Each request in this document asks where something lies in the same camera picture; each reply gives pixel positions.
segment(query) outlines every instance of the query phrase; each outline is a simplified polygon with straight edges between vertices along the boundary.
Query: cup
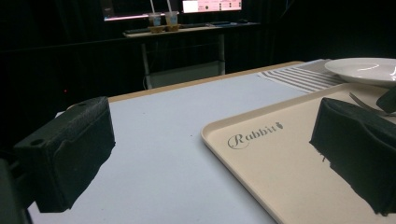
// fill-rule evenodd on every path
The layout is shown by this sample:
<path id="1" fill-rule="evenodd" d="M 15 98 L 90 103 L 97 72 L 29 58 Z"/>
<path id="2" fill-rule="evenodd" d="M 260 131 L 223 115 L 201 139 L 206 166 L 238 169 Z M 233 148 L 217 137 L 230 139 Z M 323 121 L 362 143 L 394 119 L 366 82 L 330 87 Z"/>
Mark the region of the cup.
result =
<path id="1" fill-rule="evenodd" d="M 148 14 L 149 26 L 160 26 L 161 25 L 161 13 L 149 13 Z"/>
<path id="2" fill-rule="evenodd" d="M 177 11 L 165 12 L 166 25 L 175 26 L 177 25 Z"/>

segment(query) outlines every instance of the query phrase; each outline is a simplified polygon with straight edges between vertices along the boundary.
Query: monitor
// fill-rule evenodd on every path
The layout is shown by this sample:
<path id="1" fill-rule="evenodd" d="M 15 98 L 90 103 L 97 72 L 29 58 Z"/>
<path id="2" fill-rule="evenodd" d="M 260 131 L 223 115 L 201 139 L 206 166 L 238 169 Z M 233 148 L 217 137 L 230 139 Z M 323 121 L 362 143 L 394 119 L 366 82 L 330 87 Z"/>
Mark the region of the monitor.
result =
<path id="1" fill-rule="evenodd" d="M 172 11 L 179 11 L 178 2 L 179 0 L 101 0 L 101 6 L 105 21 L 123 21 L 147 18 L 152 13 L 152 6 L 155 12 L 163 14 L 169 11 L 168 3 Z"/>
<path id="2" fill-rule="evenodd" d="M 182 13 L 242 10 L 242 0 L 181 0 Z"/>

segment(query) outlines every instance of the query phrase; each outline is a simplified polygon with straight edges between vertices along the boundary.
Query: beige tray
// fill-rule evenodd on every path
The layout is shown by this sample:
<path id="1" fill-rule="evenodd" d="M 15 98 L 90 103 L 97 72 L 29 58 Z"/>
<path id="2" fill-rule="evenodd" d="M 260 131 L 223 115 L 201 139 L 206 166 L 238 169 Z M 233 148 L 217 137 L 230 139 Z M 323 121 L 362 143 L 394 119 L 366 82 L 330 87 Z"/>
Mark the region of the beige tray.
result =
<path id="1" fill-rule="evenodd" d="M 321 98 L 353 103 L 350 91 L 375 105 L 386 89 L 342 84 L 210 123 L 202 137 L 278 223 L 394 224 L 396 214 L 376 215 L 309 144 Z"/>

